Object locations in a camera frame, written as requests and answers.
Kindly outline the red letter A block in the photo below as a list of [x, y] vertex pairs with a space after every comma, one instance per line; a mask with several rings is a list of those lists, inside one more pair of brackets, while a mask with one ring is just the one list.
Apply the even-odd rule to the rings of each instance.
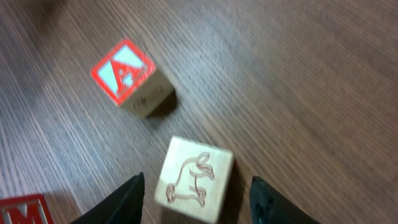
[[174, 91], [155, 62], [129, 39], [118, 42], [91, 76], [117, 107], [139, 118], [149, 116]]

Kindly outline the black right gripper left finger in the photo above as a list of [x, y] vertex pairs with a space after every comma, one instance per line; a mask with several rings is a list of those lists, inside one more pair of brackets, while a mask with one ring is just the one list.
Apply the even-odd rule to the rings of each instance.
[[144, 195], [144, 174], [140, 172], [72, 224], [140, 224]]

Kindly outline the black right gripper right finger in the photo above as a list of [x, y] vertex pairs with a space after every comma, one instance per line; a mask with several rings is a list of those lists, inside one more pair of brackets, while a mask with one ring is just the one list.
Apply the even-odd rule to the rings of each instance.
[[319, 224], [259, 176], [249, 190], [253, 224]]

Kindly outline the wooden block red picture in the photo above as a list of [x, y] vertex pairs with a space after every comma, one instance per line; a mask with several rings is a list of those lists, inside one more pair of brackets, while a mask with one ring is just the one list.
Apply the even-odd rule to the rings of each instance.
[[173, 136], [154, 199], [165, 208], [205, 223], [216, 223], [233, 163], [230, 150]]

